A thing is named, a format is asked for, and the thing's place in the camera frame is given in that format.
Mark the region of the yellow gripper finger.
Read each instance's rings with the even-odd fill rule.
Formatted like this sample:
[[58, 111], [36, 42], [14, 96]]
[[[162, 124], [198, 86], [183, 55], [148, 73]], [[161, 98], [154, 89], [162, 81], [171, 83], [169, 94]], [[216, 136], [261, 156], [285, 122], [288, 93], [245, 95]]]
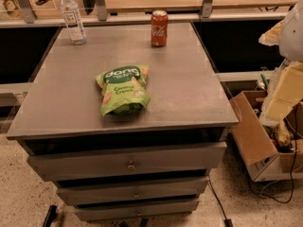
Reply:
[[278, 22], [271, 29], [263, 33], [259, 37], [258, 42], [260, 44], [267, 46], [279, 45], [281, 26], [282, 26], [282, 21]]
[[303, 98], [303, 63], [292, 62], [281, 71], [265, 116], [274, 121], [285, 118]]

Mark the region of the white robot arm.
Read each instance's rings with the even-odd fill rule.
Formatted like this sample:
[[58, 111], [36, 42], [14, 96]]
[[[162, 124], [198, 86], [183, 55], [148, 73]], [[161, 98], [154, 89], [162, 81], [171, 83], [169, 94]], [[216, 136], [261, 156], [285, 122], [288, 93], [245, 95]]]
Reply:
[[270, 78], [259, 121], [277, 125], [303, 98], [303, 0], [299, 0], [286, 17], [263, 33], [260, 44], [277, 45], [285, 61]]

